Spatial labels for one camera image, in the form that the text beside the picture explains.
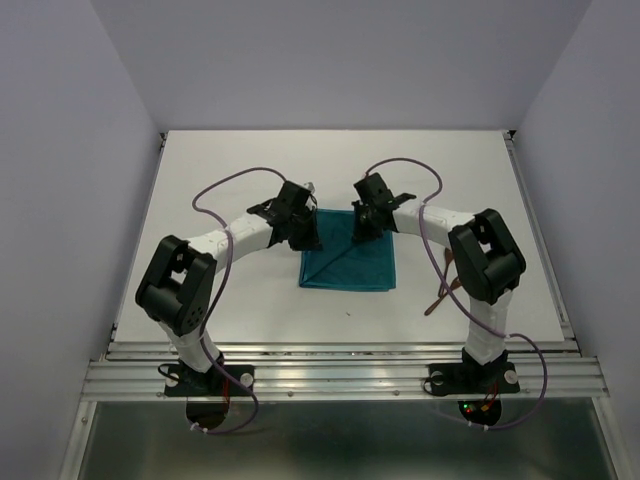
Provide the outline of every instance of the metal frame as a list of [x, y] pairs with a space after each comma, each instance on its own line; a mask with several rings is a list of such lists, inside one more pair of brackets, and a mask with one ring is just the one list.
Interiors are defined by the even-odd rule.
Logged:
[[602, 436], [607, 447], [606, 450], [609, 451], [616, 476], [619, 479], [635, 478], [631, 459], [620, 431], [620, 425], [613, 411], [613, 405], [611, 405], [611, 399], [608, 397], [594, 398], [593, 406], [598, 416]]
[[[596, 358], [581, 356], [511, 136], [504, 132], [503, 137], [564, 334], [562, 342], [540, 344], [549, 367], [547, 397], [593, 398], [616, 475], [621, 479], [633, 478], [600, 365]], [[462, 343], [219, 345], [228, 364], [255, 365], [254, 391], [265, 402], [442, 400], [422, 390], [422, 381], [428, 374], [426, 365], [459, 359], [462, 346]], [[537, 355], [523, 342], [508, 342], [508, 349], [522, 387], [521, 393], [513, 398], [537, 397], [542, 384]], [[61, 479], [77, 479], [80, 474], [97, 402], [184, 401], [163, 395], [164, 379], [156, 371], [159, 363], [176, 360], [176, 351], [169, 342], [111, 342], [103, 359], [89, 365]]]
[[96, 402], [80, 402], [78, 413], [73, 422], [71, 436], [64, 455], [60, 480], [75, 480], [80, 475], [82, 460], [87, 450], [91, 426], [96, 413]]

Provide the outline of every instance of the teal cloth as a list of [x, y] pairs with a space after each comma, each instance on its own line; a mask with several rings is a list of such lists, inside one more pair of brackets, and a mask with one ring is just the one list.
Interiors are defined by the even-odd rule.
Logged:
[[323, 249], [302, 252], [301, 287], [353, 292], [396, 288], [391, 232], [372, 242], [354, 244], [352, 211], [318, 210], [317, 219]]

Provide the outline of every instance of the robotic arm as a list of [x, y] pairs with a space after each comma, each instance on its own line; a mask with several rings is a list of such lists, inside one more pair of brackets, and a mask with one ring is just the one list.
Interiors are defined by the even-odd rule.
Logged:
[[[312, 202], [313, 185], [284, 182], [276, 198], [251, 207], [233, 221], [233, 258], [288, 241], [293, 250], [321, 248]], [[202, 323], [209, 308], [213, 278], [224, 269], [229, 241], [224, 230], [188, 240], [165, 237], [136, 292], [136, 303], [167, 333], [180, 360], [195, 372], [206, 374], [212, 364], [200, 343], [216, 361], [222, 360]], [[182, 282], [178, 275], [185, 273]]]
[[[373, 240], [385, 230], [421, 235], [421, 203], [414, 195], [394, 197], [377, 173], [354, 186], [360, 197], [353, 202], [355, 242]], [[526, 262], [500, 214], [490, 209], [474, 215], [427, 206], [424, 222], [428, 238], [453, 252], [460, 283], [470, 297], [472, 316], [488, 329], [504, 332], [513, 289]], [[504, 338], [488, 329], [471, 322], [462, 363], [430, 366], [429, 393], [482, 393], [496, 382], [503, 383], [507, 371], [513, 370], [515, 375], [513, 364], [507, 362]], [[515, 393], [519, 387], [517, 382], [507, 382], [500, 391]]]
[[[414, 195], [394, 197], [377, 173], [360, 180], [355, 188], [360, 199], [353, 202], [354, 242], [376, 239], [385, 230], [420, 235], [421, 204]], [[293, 250], [321, 248], [312, 192], [312, 185], [286, 181], [276, 198], [249, 208], [232, 222], [228, 227], [233, 238], [232, 260], [285, 240]], [[453, 252], [472, 316], [490, 330], [504, 332], [512, 292], [526, 263], [502, 217], [494, 210], [474, 215], [428, 206], [423, 220], [429, 239]], [[138, 305], [167, 333], [187, 373], [196, 376], [213, 375], [215, 370], [205, 348], [217, 363], [223, 361], [203, 322], [210, 308], [213, 278], [224, 268], [228, 248], [224, 230], [189, 240], [166, 237], [136, 292]], [[182, 272], [186, 274], [180, 282], [177, 277]], [[507, 361], [504, 336], [473, 322], [462, 362], [429, 365], [429, 371], [430, 390], [425, 390], [432, 395], [484, 393], [494, 384], [499, 384], [501, 393], [519, 391], [515, 367]]]

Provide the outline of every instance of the screw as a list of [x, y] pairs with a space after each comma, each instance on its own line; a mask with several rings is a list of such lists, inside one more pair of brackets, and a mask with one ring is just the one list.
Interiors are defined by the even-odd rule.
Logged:
[[250, 373], [243, 373], [242, 375], [240, 375], [240, 383], [245, 387], [250, 387], [251, 385], [253, 385], [253, 375], [251, 375]]
[[518, 383], [518, 374], [515, 370], [507, 370], [504, 372], [504, 379], [507, 381], [509, 385], [515, 385]]

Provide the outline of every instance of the folded cloth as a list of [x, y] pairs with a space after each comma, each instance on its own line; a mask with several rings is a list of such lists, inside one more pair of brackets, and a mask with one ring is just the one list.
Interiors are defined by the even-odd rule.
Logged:
[[353, 292], [386, 292], [396, 288], [393, 237], [355, 244], [354, 213], [318, 210], [322, 250], [302, 252], [299, 285]]

